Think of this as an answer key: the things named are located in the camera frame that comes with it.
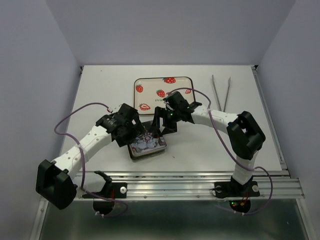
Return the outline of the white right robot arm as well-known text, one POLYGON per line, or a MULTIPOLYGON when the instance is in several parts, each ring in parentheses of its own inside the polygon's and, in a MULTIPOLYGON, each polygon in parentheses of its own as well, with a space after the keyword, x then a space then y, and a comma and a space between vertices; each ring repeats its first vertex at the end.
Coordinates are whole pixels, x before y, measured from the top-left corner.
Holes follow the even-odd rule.
POLYGON ((254 164, 266 140, 262 129, 248 111, 240 114, 211 110, 200 102, 188 103, 179 91, 171 91, 164 98, 165 107, 157 106, 151 126, 147 129, 154 137, 176 133, 180 121, 213 128, 219 137, 225 133, 231 144, 227 153, 235 162, 231 192, 242 195, 252 180, 254 164))

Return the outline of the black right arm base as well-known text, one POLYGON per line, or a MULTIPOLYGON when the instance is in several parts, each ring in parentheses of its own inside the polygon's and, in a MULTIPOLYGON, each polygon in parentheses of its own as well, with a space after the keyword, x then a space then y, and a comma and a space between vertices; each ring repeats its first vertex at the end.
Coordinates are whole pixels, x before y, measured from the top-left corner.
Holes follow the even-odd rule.
POLYGON ((256 181, 249 181, 244 185, 236 181, 219 181, 214 183, 212 190, 218 199, 260 196, 258 183, 256 181))

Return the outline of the metal tongs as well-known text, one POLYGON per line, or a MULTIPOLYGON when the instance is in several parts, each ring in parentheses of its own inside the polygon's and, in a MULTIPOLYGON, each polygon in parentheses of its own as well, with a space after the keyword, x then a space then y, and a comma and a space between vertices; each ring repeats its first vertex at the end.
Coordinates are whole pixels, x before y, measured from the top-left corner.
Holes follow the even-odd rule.
POLYGON ((217 109, 226 112, 231 89, 231 76, 225 80, 218 80, 214 74, 211 75, 211 85, 213 88, 214 99, 217 109))

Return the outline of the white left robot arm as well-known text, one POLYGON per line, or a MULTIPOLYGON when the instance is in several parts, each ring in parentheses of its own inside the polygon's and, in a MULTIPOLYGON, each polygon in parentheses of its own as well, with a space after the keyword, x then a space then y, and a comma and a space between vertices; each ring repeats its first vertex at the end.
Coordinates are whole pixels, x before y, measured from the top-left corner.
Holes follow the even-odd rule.
POLYGON ((123 103, 111 114, 103 115, 90 131, 64 154, 52 161, 43 160, 37 169, 35 190, 59 210, 68 207, 76 197, 73 179, 86 163, 112 142, 119 147, 131 144, 145 133, 138 110, 123 103))

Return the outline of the gold tin lid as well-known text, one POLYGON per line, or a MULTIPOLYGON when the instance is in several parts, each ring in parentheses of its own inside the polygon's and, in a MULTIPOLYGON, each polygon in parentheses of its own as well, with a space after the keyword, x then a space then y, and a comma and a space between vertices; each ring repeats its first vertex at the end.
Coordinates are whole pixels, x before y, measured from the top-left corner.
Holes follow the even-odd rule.
POLYGON ((154 148, 156 145, 167 145, 163 137, 153 137, 153 135, 149 132, 141 137, 136 137, 131 144, 138 145, 141 149, 146 148, 146 146, 148 148, 154 148))

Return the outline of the square cookie tin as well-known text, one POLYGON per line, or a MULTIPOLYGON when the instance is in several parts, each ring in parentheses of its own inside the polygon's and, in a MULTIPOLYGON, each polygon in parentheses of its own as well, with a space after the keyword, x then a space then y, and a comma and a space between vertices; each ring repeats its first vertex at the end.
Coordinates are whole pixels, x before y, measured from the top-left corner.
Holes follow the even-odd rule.
POLYGON ((149 148, 146 145, 146 148, 142 149, 142 148, 139 148, 138 145, 134 145, 132 143, 132 144, 129 144, 127 148, 128 148, 128 152, 131 160, 136 162, 139 160, 151 158, 164 153, 167 148, 167 145, 156 145, 153 148, 149 148))

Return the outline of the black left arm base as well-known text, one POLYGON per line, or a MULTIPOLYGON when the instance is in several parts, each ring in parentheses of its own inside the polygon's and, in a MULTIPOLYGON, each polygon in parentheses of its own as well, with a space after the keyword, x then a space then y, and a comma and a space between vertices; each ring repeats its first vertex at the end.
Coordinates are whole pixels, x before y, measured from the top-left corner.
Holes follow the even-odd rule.
POLYGON ((86 175, 84 181, 84 190, 77 189, 77 196, 89 199, 95 198, 88 193, 91 192, 97 196, 108 199, 125 199, 127 197, 128 184, 124 181, 115 181, 106 173, 97 170, 86 175))

